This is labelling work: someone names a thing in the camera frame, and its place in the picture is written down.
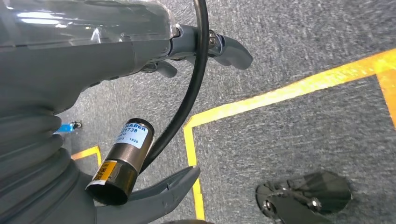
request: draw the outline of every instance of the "clear plastic housing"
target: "clear plastic housing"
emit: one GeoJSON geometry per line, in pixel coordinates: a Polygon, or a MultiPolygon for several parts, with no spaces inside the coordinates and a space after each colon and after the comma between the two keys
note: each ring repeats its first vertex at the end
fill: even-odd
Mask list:
{"type": "Polygon", "coordinates": [[[176,32],[157,0],[2,0],[0,51],[168,40],[176,32]]]}

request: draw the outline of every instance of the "screw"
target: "screw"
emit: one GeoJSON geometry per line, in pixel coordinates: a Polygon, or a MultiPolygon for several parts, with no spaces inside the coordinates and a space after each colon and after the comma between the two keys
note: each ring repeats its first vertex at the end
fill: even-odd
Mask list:
{"type": "Polygon", "coordinates": [[[216,34],[213,30],[209,30],[209,45],[214,46],[216,44],[216,34]]]}

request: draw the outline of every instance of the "yellow tape line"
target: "yellow tape line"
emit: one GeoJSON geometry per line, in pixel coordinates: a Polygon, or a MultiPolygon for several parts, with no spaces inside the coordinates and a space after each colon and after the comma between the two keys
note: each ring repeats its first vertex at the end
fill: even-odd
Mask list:
{"type": "Polygon", "coordinates": [[[396,59],[389,63],[386,60],[380,60],[375,64],[375,73],[377,74],[378,83],[381,86],[386,105],[388,106],[389,115],[392,118],[393,126],[396,129],[396,59]]]}
{"type": "Polygon", "coordinates": [[[100,164],[102,163],[102,156],[100,155],[100,149],[99,146],[95,146],[89,149],[86,149],[84,151],[81,151],[79,153],[71,155],[71,159],[73,160],[79,160],[84,157],[90,156],[96,154],[96,158],[98,160],[98,167],[100,167],[100,164]]]}
{"type": "MultiPolygon", "coordinates": [[[[197,156],[195,155],[195,147],[194,147],[194,136],[192,134],[192,128],[189,126],[184,126],[184,140],[186,143],[187,149],[187,162],[189,166],[197,165],[197,156]]],[[[195,215],[199,220],[205,220],[205,212],[204,212],[204,200],[201,194],[201,186],[199,184],[199,179],[192,186],[192,192],[194,195],[194,204],[195,204],[195,215]]]]}
{"type": "MultiPolygon", "coordinates": [[[[184,139],[189,166],[197,165],[192,128],[225,117],[250,111],[259,107],[292,99],[314,91],[344,84],[374,74],[378,79],[387,102],[389,113],[396,128],[396,49],[382,52],[356,62],[320,72],[283,88],[264,93],[249,99],[222,105],[191,116],[184,126],[184,139]]],[[[199,179],[192,187],[197,219],[205,219],[205,210],[199,179]]]]}

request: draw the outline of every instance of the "black hose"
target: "black hose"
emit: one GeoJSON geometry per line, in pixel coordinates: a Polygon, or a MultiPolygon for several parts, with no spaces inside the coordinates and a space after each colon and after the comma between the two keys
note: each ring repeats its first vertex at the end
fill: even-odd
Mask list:
{"type": "Polygon", "coordinates": [[[176,135],[177,131],[188,117],[192,106],[194,105],[195,99],[197,98],[199,89],[201,88],[202,79],[204,78],[205,74],[206,61],[208,60],[209,18],[205,0],[194,0],[194,6],[200,35],[198,37],[197,55],[191,81],[182,104],[180,105],[173,119],[170,121],[169,125],[166,127],[165,131],[150,149],[140,169],[140,173],[142,173],[157,158],[157,156],[165,149],[172,138],[176,135]]]}

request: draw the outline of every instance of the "cylindrical component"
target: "cylindrical component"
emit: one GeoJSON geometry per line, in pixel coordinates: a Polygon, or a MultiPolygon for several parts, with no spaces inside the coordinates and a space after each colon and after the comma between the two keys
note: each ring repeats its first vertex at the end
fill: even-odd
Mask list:
{"type": "Polygon", "coordinates": [[[100,203],[122,205],[128,201],[154,137],[143,119],[130,119],[86,190],[100,203]]]}

